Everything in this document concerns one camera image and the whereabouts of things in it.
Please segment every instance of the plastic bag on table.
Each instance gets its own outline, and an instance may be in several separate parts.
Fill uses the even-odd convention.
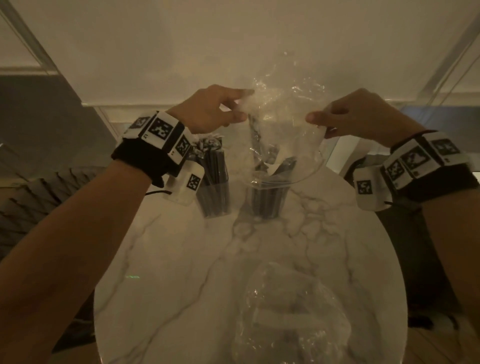
[[[247,285],[232,354],[239,364],[339,363],[351,327],[319,280],[262,264]]]
[[[285,187],[304,180],[325,162],[326,128],[305,121],[313,110],[328,104],[325,87],[288,53],[256,77],[255,93],[241,100],[249,115],[249,131],[242,145],[242,180],[254,188]]]

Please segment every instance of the black cord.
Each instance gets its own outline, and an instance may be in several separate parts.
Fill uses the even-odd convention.
[[[172,194],[172,192],[167,190],[152,191],[152,192],[147,192],[145,196],[148,196],[149,194]]]

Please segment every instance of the marble tabletop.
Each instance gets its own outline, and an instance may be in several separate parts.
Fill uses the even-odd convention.
[[[343,363],[400,363],[407,301],[400,266],[376,215],[327,167],[290,189],[281,216],[242,209],[204,219],[196,203],[147,196],[95,294],[104,364],[232,363],[245,281],[262,261],[316,276],[342,302],[351,324]]]

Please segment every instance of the white marble table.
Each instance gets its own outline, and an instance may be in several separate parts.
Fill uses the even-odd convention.
[[[341,300],[352,326],[344,363],[400,363],[405,288],[390,239],[353,188],[327,168],[292,187],[281,217],[256,221],[239,207],[203,219],[199,207],[147,196],[96,288],[104,364],[231,363],[239,299],[260,261],[288,261]]]

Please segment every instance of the hand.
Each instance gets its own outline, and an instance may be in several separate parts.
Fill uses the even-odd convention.
[[[247,115],[235,110],[235,100],[251,95],[253,90],[211,85],[195,92],[190,98],[167,111],[180,120],[193,134],[210,133],[220,126],[247,120]],[[220,104],[231,111],[220,110]]]
[[[425,130],[380,96],[364,88],[332,102],[324,111],[309,113],[305,120],[330,127],[325,138],[355,135],[372,139],[386,147]]]

